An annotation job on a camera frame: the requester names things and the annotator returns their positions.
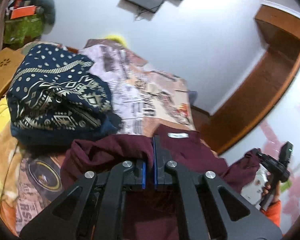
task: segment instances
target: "white tag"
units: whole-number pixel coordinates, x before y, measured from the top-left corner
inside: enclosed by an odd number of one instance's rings
[[[168,136],[170,138],[188,138],[189,135],[185,132],[182,133],[172,133],[172,132],[168,132]]]

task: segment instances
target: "navy patterned fabric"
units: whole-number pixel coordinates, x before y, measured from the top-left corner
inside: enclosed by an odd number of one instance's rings
[[[33,47],[7,93],[11,133],[25,145],[67,145],[116,133],[106,82],[90,75],[87,56],[52,45]]]

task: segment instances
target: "silver screw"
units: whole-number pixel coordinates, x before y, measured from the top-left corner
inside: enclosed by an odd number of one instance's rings
[[[87,179],[92,179],[94,177],[94,172],[93,171],[87,171],[84,176],[87,178]]]
[[[122,166],[126,167],[126,168],[129,168],[129,167],[132,166],[132,162],[131,161],[125,161],[125,162],[122,163]]]
[[[214,179],[216,177],[216,174],[213,171],[207,171],[206,177],[209,179]]]
[[[178,165],[178,163],[175,162],[175,161],[168,161],[168,162],[167,162],[167,165],[168,165],[169,167],[174,168],[174,167],[176,167],[176,166]]]

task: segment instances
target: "maroon fabric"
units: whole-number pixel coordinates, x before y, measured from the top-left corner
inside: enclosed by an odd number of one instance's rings
[[[148,170],[153,166],[153,147],[150,138],[141,135],[109,135],[96,142],[74,140],[66,152],[60,175],[62,185],[68,188],[86,171],[101,173],[129,159],[147,160]]]
[[[168,132],[187,133],[189,138],[170,138]],[[154,133],[160,135],[163,147],[170,150],[172,158],[192,171],[214,171],[236,191],[251,182],[259,168],[258,158],[250,153],[228,167],[222,158],[216,158],[210,149],[200,142],[199,133],[160,125]],[[61,180],[65,188],[89,170],[103,172],[127,158],[148,160],[148,171],[153,166],[151,140],[139,135],[110,135],[96,142],[74,140],[66,153],[61,167]],[[127,193],[123,219],[124,239],[137,240],[176,240],[178,239],[177,219],[168,212],[152,208],[149,198],[160,200],[164,205],[173,202],[173,196],[162,199],[162,193]]]

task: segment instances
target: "hand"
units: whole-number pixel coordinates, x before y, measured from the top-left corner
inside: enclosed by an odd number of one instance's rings
[[[276,188],[275,188],[275,192],[274,192],[274,196],[273,196],[273,199],[272,199],[272,202],[271,203],[276,203],[279,201],[279,197],[280,197],[280,181],[278,182]],[[263,192],[261,194],[261,196],[265,196],[269,193],[269,190],[271,189],[271,186],[270,186],[270,182],[268,181],[265,185],[265,187],[263,187]]]

